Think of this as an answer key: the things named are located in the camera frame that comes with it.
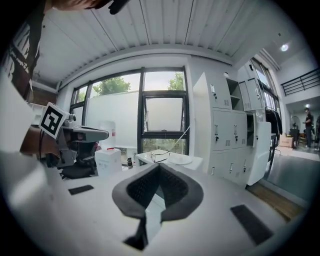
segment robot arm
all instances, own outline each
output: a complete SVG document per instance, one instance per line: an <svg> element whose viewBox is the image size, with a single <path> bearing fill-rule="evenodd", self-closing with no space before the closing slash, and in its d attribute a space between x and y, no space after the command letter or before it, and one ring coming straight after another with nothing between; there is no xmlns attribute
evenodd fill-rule
<svg viewBox="0 0 320 256"><path fill-rule="evenodd" d="M58 168L72 166L77 157L77 151L72 150L66 141L64 130L70 133L72 144L98 142L109 137L106 130L76 125L75 121L76 116L74 114L70 114L50 102L40 119L39 128L54 138L58 145L59 162L56 165Z"/></svg>

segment white locker cabinet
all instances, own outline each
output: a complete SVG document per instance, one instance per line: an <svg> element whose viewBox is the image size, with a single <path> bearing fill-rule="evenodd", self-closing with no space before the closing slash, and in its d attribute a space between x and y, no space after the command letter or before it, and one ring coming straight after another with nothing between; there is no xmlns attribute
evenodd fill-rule
<svg viewBox="0 0 320 256"><path fill-rule="evenodd" d="M210 101L213 108L228 109L232 108L228 83L223 75L214 72L205 73L211 94Z"/></svg>
<svg viewBox="0 0 320 256"><path fill-rule="evenodd" d="M256 80L254 78L247 80L246 88L249 93L251 110L262 109L261 95L259 88L257 87Z"/></svg>
<svg viewBox="0 0 320 256"><path fill-rule="evenodd" d="M256 80L251 78L249 80L241 81L239 84L244 110L248 111L262 109L263 105L261 101L260 90L257 87Z"/></svg>
<svg viewBox="0 0 320 256"><path fill-rule="evenodd" d="M271 123L257 122L257 138L252 170L247 184L255 184L262 179L266 172L270 153Z"/></svg>
<svg viewBox="0 0 320 256"><path fill-rule="evenodd" d="M252 168L252 151L251 147L243 147L232 150L232 175L231 181L245 188Z"/></svg>
<svg viewBox="0 0 320 256"><path fill-rule="evenodd" d="M251 103L249 98L249 93L246 85L246 81L242 81L239 83L241 95L242 95L242 102L243 102L243 109L244 111L251 110Z"/></svg>
<svg viewBox="0 0 320 256"><path fill-rule="evenodd" d="M243 148L247 146L247 114L243 112L233 112L233 135L231 146L233 149Z"/></svg>
<svg viewBox="0 0 320 256"><path fill-rule="evenodd" d="M214 151L211 153L208 174L223 178L230 167L230 151Z"/></svg>
<svg viewBox="0 0 320 256"><path fill-rule="evenodd" d="M212 110L212 150L229 150L232 148L234 133L233 116L230 111Z"/></svg>

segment window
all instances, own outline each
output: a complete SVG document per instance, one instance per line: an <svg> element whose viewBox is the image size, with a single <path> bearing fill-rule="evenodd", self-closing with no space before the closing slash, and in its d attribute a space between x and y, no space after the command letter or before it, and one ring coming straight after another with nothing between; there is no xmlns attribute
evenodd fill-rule
<svg viewBox="0 0 320 256"><path fill-rule="evenodd" d="M76 104L80 102L85 101L86 92L87 92L88 86L82 87L81 89L74 91L74 100L71 102L71 104Z"/></svg>
<svg viewBox="0 0 320 256"><path fill-rule="evenodd" d="M71 105L70 105L70 113L75 114L75 124L76 125L84 125L85 120L85 112L84 109L86 105L86 98L89 95L89 91L91 89L91 85L81 86L76 88L73 91Z"/></svg>
<svg viewBox="0 0 320 256"><path fill-rule="evenodd" d="M186 155L186 140L177 138L143 138L142 152L153 150L170 151L177 154Z"/></svg>
<svg viewBox="0 0 320 256"><path fill-rule="evenodd" d="M251 61L258 76L260 89L263 92L264 105L268 109L278 112L281 118L279 98L277 95L275 83L272 80L269 70L261 63L259 63L256 59L253 58Z"/></svg>
<svg viewBox="0 0 320 256"><path fill-rule="evenodd" d="M182 98L146 98L144 113L145 132L182 131Z"/></svg>
<svg viewBox="0 0 320 256"><path fill-rule="evenodd" d="M189 100L184 68L142 72L138 153L161 149L188 155Z"/></svg>
<svg viewBox="0 0 320 256"><path fill-rule="evenodd" d="M99 79L92 84L87 101L85 125L108 130L105 121L114 122L115 147L121 150L122 164L137 153L140 75L124 72Z"/></svg>
<svg viewBox="0 0 320 256"><path fill-rule="evenodd" d="M144 91L185 91L184 73L180 71L147 72Z"/></svg>
<svg viewBox="0 0 320 256"><path fill-rule="evenodd" d="M139 82L140 73L126 74L97 81L92 85L90 99L104 95L138 92Z"/></svg>
<svg viewBox="0 0 320 256"><path fill-rule="evenodd" d="M259 82L264 87L271 90L274 95L277 95L275 84L271 78L271 74L269 70L265 66L263 66L261 63L257 62L255 59L252 59L252 63L253 63L253 66L255 67L255 71L257 73Z"/></svg>
<svg viewBox="0 0 320 256"><path fill-rule="evenodd" d="M113 121L123 164L156 149L189 154L184 67L142 67L89 81L74 90L70 113L76 114L76 124L97 129Z"/></svg>
<svg viewBox="0 0 320 256"><path fill-rule="evenodd" d="M273 110L273 111L277 111L276 109L276 104L275 104L275 100L274 98L272 97L272 95L270 95L269 93L267 92L264 92L264 98L265 98L265 105Z"/></svg>

